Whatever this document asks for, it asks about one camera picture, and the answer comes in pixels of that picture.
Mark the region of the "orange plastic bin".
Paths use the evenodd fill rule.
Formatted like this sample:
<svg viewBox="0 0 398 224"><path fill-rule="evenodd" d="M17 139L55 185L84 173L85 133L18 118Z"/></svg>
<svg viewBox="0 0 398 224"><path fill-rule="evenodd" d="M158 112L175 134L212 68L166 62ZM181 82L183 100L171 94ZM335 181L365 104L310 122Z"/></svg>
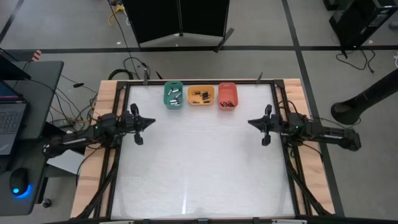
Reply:
<svg viewBox="0 0 398 224"><path fill-rule="evenodd" d="M233 103L235 107L221 107L220 102ZM220 83L218 85L218 105L223 111L233 111L238 106L238 89L234 83Z"/></svg>

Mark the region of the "open dark laptop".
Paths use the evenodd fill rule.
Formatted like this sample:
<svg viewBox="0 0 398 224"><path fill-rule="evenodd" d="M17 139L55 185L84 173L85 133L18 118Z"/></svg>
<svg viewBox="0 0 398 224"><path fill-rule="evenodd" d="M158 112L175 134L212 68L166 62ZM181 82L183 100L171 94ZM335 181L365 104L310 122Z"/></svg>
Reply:
<svg viewBox="0 0 398 224"><path fill-rule="evenodd" d="M27 105L18 92L0 81L0 156L12 154Z"/></svg>

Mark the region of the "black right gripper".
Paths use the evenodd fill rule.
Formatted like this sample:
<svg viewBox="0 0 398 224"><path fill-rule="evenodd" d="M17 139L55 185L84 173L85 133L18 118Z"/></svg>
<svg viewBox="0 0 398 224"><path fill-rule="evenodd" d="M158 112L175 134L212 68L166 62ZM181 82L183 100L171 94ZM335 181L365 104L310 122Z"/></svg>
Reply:
<svg viewBox="0 0 398 224"><path fill-rule="evenodd" d="M264 110L264 115L258 119L249 120L249 124L260 130L264 134L261 140L263 146L268 146L271 143L271 136L269 134L269 127L266 123L253 123L253 122L268 122L270 119L270 131L280 133L282 131L282 120L279 115L272 114L272 106L267 105Z"/></svg>

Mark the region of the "black equipment cart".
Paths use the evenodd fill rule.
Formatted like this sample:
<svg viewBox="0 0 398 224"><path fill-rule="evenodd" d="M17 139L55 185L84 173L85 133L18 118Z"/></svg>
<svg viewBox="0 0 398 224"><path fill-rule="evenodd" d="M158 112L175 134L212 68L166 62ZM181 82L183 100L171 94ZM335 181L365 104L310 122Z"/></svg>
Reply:
<svg viewBox="0 0 398 224"><path fill-rule="evenodd" d="M329 23L343 50L381 45L398 37L398 0L322 0L333 14Z"/></svg>

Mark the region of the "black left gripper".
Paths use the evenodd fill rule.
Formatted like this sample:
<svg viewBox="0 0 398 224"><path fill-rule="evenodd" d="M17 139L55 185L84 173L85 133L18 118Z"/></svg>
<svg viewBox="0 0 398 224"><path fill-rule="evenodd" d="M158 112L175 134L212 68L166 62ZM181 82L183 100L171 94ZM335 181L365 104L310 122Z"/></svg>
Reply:
<svg viewBox="0 0 398 224"><path fill-rule="evenodd" d="M121 128L123 131L133 131L135 128L134 141L137 145L143 145L144 140L141 137L141 132L143 132L146 128L155 123L155 119L142 117L136 104L130 105L130 111L122 112L120 116ZM135 125L135 127L134 119L141 120Z"/></svg>

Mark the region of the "black computer mouse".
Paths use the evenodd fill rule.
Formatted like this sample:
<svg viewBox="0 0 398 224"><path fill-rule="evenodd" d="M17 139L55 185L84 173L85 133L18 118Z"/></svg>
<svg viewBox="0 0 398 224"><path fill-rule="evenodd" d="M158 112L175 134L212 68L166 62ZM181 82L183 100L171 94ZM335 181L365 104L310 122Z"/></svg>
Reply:
<svg viewBox="0 0 398 224"><path fill-rule="evenodd" d="M16 198L24 198L30 194L29 172L26 168L14 170L9 178L9 188Z"/></svg>

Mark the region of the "yellow plastic bin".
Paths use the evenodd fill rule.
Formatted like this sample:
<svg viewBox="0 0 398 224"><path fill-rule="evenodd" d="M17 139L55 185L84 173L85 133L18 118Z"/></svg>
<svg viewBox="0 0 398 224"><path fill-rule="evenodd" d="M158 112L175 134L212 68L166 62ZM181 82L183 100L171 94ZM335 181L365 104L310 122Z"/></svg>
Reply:
<svg viewBox="0 0 398 224"><path fill-rule="evenodd" d="M194 91L200 91L199 95L194 95ZM208 99L203 100L204 96L209 96ZM215 101L216 93L212 85L191 85L187 89L187 101L193 106L208 106Z"/></svg>

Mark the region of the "black flat monitor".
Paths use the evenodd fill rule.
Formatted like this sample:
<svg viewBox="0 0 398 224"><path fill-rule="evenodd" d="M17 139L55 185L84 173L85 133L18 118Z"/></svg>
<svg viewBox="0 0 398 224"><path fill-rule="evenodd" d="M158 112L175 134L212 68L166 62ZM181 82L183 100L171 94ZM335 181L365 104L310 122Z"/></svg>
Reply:
<svg viewBox="0 0 398 224"><path fill-rule="evenodd" d="M19 80L30 80L31 76L28 75L23 69L20 69L14 65L9 59L4 55L12 58L12 56L5 50L0 48L0 80L8 81L19 81Z"/></svg>

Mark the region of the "teal plastic bin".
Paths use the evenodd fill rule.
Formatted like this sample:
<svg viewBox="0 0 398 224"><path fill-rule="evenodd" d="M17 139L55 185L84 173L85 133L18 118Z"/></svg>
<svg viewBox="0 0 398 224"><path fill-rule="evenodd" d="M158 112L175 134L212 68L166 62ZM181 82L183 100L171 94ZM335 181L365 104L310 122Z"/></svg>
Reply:
<svg viewBox="0 0 398 224"><path fill-rule="evenodd" d="M173 90L178 89L179 91L168 95L168 92L170 89L173 89ZM182 100L180 102L180 105L178 105L178 106L171 105L170 100L177 100L177 99L175 99L175 96L179 93L181 93L181 95L179 96L179 99ZM164 85L164 105L168 109L179 109L183 106L183 83L182 82L166 82L165 83L165 85Z"/></svg>

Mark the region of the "grey flat panel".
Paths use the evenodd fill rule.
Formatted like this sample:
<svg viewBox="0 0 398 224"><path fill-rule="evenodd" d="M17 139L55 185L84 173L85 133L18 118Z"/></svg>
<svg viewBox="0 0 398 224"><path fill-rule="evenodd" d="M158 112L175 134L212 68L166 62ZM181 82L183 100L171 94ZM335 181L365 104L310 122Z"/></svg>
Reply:
<svg viewBox="0 0 398 224"><path fill-rule="evenodd" d="M84 158L83 154L68 149L62 155L49 159L47 164L77 174Z"/></svg>

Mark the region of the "dark grey desk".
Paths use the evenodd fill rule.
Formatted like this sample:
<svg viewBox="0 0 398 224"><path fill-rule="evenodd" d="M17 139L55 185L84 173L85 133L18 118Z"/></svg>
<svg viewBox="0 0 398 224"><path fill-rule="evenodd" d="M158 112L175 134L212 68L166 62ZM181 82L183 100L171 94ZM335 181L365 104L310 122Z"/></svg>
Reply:
<svg viewBox="0 0 398 224"><path fill-rule="evenodd" d="M31 79L0 80L28 102L12 154L0 156L0 216L28 215L37 203L46 165L42 154L42 133L55 134L58 131L57 128L49 130L46 119L64 65L62 61L12 63L23 69ZM9 178L18 168L26 168L29 172L31 190L24 198L13 196L9 188Z"/></svg>

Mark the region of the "black cylindrical tube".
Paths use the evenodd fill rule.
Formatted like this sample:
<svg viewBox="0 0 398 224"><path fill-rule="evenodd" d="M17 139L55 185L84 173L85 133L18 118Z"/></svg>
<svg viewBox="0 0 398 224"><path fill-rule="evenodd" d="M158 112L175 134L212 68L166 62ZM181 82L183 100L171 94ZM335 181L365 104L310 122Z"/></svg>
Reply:
<svg viewBox="0 0 398 224"><path fill-rule="evenodd" d="M351 125L370 107L398 92L398 68L346 101L334 103L332 117L341 124Z"/></svg>

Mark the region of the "black folding screen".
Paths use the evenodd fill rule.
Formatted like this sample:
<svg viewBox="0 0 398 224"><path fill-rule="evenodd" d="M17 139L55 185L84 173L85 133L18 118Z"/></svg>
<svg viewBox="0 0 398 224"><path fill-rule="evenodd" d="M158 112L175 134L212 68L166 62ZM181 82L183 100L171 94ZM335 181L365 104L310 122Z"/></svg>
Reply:
<svg viewBox="0 0 398 224"><path fill-rule="evenodd" d="M219 52L234 32L227 28L230 0L122 0L138 44L173 34L220 37Z"/></svg>

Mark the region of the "black aluminium table frame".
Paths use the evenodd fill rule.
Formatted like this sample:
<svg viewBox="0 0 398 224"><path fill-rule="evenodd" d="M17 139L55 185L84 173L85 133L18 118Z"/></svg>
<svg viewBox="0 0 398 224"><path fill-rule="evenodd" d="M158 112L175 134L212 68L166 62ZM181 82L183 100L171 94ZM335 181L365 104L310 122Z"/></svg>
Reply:
<svg viewBox="0 0 398 224"><path fill-rule="evenodd" d="M262 79L261 84L256 84L253 79L234 79L238 85L251 85L259 87L269 85L276 91L276 98L286 98L292 101L298 110L309 114L307 100L298 78L288 79ZM103 80L99 86L95 113L121 114L127 106L127 93L131 86L142 86L141 81L133 80ZM300 159L303 176L308 188L325 210L343 215L343 206L336 186L334 172L330 162L330 155L326 146L308 143L300 148ZM81 167L81 182L76 187L76 194L72 206L71 217L78 216L88 205L101 182L110 173L113 164L121 162L121 150L88 148L85 152L85 162Z"/></svg>

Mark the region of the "wooden base board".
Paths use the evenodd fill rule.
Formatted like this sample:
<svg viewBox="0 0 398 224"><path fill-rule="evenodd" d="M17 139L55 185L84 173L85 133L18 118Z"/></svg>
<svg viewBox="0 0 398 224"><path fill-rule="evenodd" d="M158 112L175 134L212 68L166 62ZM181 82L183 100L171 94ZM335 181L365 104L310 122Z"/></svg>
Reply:
<svg viewBox="0 0 398 224"><path fill-rule="evenodd" d="M229 80L184 81L183 105L164 105L164 83L152 80L103 80L95 115L121 113L136 104L141 116L154 123L143 133L143 145L123 137L120 149L93 146L86 150L76 188L72 216L88 205L98 190L102 172L117 163L113 183L98 211L101 217L126 219L290 218L304 213L298 185L285 168L290 151L274 133L268 146L249 120L286 109L308 114L299 79L236 80L236 108L225 110L217 99L209 105L190 102L195 87L209 88L214 98ZM287 106L282 100L287 99Z"/></svg>

